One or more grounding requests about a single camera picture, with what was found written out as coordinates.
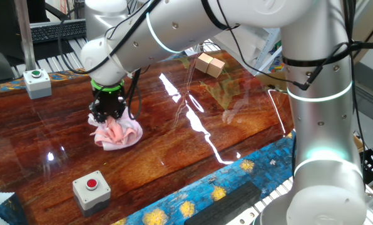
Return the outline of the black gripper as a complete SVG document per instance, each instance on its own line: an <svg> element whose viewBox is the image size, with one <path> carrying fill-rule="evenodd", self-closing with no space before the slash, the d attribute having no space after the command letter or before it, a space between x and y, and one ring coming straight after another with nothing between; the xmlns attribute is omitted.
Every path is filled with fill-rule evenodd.
<svg viewBox="0 0 373 225"><path fill-rule="evenodd" d="M123 91L101 91L95 102L91 103L90 111L93 119L98 123L105 122L105 115L110 114L114 119L120 119L125 110L123 102Z"/></svg>

